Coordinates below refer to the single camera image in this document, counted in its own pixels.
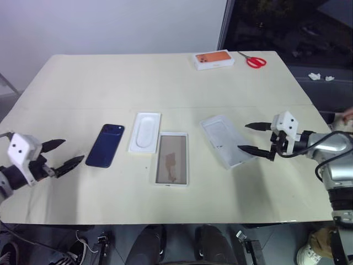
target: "black cable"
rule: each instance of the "black cable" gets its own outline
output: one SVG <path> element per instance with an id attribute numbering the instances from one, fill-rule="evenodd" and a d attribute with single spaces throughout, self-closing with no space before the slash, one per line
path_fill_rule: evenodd
<path id="1" fill-rule="evenodd" d="M 329 139 L 330 137 L 332 137 L 333 135 L 336 135 L 336 134 L 342 134 L 342 135 L 346 136 L 346 137 L 352 142 L 352 144 L 353 144 L 353 138 L 349 136 L 350 134 L 353 135 L 353 133 L 351 133 L 351 132 L 349 133 L 349 132 L 345 132 L 345 131 L 333 131 L 333 132 L 331 132 L 330 134 L 325 135 L 324 137 L 322 137 L 322 138 L 321 138 L 320 140 L 318 140 L 316 143 L 314 143 L 314 144 L 312 144 L 312 145 L 310 145 L 310 146 L 308 146 L 308 147 L 306 147 L 306 148 L 304 148 L 304 149 L 302 149 L 302 150 L 300 150 L 300 151 L 298 151 L 298 152 L 296 152 L 296 153 L 292 153 L 291 155 L 284 155 L 284 154 L 282 153 L 282 150 L 281 150 L 282 145 L 278 145 L 278 144 L 277 144 L 277 145 L 276 145 L 276 151 L 277 151 L 277 153 L 279 154 L 279 156 L 281 156 L 281 157 L 283 157 L 283 158 L 292 158 L 292 157 L 296 157 L 296 156 L 305 154 L 306 152 L 308 152 L 308 151 L 311 150 L 312 148 L 318 146 L 319 144 L 321 144 L 322 142 L 326 141 L 327 139 Z"/>
<path id="2" fill-rule="evenodd" d="M 68 257 L 74 264 L 76 263 L 76 262 L 73 260 L 73 258 L 72 258 L 69 254 L 67 254 L 67 253 L 65 253 L 65 252 L 62 252 L 62 251 L 60 251 L 60 250 L 57 250 L 56 248 L 50 247 L 50 246 L 48 246 L 48 245 L 45 245 L 45 244 L 43 244 L 43 243 L 39 243 L 39 242 L 30 241 L 30 240 L 28 240 L 28 239 L 25 239 L 25 238 L 21 237 L 20 235 L 18 235 L 15 231 L 13 231 L 12 229 L 10 229 L 6 224 L 3 223 L 3 221 L 0 220 L 0 223 L 6 228 L 6 230 L 7 230 L 11 235 L 17 237 L 18 239 L 20 239 L 20 240 L 22 240 L 22 241 L 24 241 L 24 242 L 26 242 L 26 243 L 28 243 L 28 244 L 34 245 L 34 246 L 41 246 L 41 247 L 46 248 L 46 249 L 48 249 L 48 250 L 58 252 L 58 253 L 64 255 L 64 257 Z"/>
<path id="3" fill-rule="evenodd" d="M 334 160 L 337 160 L 337 159 L 339 159 L 339 158 L 341 158 L 341 157 L 344 157 L 344 156 L 348 155 L 350 152 L 353 152 L 353 148 L 352 148 L 351 150 L 348 150 L 347 152 L 342 153 L 341 155 L 334 156 L 334 157 L 332 157 L 332 158 L 330 158 L 330 159 L 327 159 L 327 160 L 325 160 L 324 162 L 320 163 L 320 164 L 315 168 L 315 175 L 316 175 L 316 177 L 322 182 L 322 177 L 320 177 L 320 174 L 319 174 L 320 168 L 321 168 L 322 166 L 326 165 L 327 163 L 330 163 L 330 162 L 332 162 L 332 161 L 334 161 Z"/>

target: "blue smartphone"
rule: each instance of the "blue smartphone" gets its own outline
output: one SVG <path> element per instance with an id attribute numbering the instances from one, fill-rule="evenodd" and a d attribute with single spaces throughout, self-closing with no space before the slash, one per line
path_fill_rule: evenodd
<path id="1" fill-rule="evenodd" d="M 122 125 L 103 125 L 86 159 L 86 165 L 104 168 L 109 167 L 113 161 L 123 133 L 124 126 Z"/>

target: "red scissors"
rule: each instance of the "red scissors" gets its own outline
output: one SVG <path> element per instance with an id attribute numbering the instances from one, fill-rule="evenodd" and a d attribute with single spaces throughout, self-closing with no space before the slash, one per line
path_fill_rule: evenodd
<path id="1" fill-rule="evenodd" d="M 252 68 L 261 68 L 266 65 L 266 61 L 262 58 L 250 57 L 238 51 L 239 54 L 243 55 L 247 59 L 247 64 Z"/>

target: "white wall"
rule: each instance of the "white wall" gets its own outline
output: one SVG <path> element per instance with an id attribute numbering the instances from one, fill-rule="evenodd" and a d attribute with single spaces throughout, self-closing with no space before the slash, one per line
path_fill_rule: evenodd
<path id="1" fill-rule="evenodd" d="M 353 27 L 353 0 L 330 0 L 318 8 L 319 11 Z"/>
<path id="2" fill-rule="evenodd" d="M 53 54 L 217 48 L 226 0 L 1 0 L 0 72 L 24 90 Z"/>

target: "scissor handle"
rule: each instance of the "scissor handle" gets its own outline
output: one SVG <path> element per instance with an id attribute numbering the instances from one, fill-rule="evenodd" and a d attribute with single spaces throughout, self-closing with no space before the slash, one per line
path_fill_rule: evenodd
<path id="1" fill-rule="evenodd" d="M 262 58 L 258 58 L 258 57 L 250 57 L 247 58 L 247 64 L 252 67 L 252 68 L 261 68 L 263 66 L 266 65 L 266 61 Z"/>

